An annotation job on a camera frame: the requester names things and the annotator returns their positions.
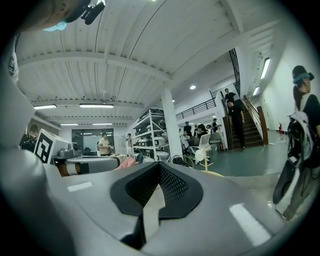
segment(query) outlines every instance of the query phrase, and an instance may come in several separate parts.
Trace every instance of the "ceiling light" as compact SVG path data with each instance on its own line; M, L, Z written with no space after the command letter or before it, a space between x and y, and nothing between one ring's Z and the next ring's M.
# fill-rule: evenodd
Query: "ceiling light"
M78 123L61 123L61 126L78 126Z
M114 105L112 104L79 104L80 108L107 108L113 109Z
M257 94L257 92L259 91L259 88L260 88L260 87L256 87L256 88L255 88L254 93L253 93L252 96L255 96L255 95Z
M93 126L111 126L112 123L93 123Z
M263 71L262 71L262 75L261 75L260 79L265 78L267 70L268 70L268 67L269 67L269 63L270 63L270 58L266 58L264 60L264 67L263 67Z
M55 109L57 105L50 104L50 105L41 105L41 106L34 106L33 108L35 110L45 110L45 109Z

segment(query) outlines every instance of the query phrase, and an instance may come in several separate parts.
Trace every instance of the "gray floor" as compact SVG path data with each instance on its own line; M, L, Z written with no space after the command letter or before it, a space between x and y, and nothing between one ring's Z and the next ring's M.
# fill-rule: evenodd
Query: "gray floor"
M246 148L243 152L213 151L209 154L210 163L208 170L223 176L260 176L274 174L282 171L287 160L287 139L276 131L268 131L269 143L275 145L257 146ZM197 170L204 170L201 165L194 165Z

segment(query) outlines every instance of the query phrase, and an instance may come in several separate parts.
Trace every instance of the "shelf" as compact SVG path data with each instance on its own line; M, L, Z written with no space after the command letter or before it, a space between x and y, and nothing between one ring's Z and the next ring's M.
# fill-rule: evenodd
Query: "shelf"
M164 115L151 114L151 118L153 122L161 120L164 117L165 117ZM136 126L133 127L132 129L141 129L141 128L147 127L148 125L150 125L149 114L144 119L142 119L139 123L137 123Z
M153 131L153 134L154 135L157 135L157 134L163 134L163 133L165 133L167 130L154 130ZM147 135L151 135L151 131L147 131L147 132L145 132L145 133L141 133L141 134L139 134L139 135L136 135L136 136L134 136L134 137L132 137L132 139L134 139L134 138L139 138L139 137L143 137L143 136L147 136Z
M133 146L134 149L153 150L153 146Z

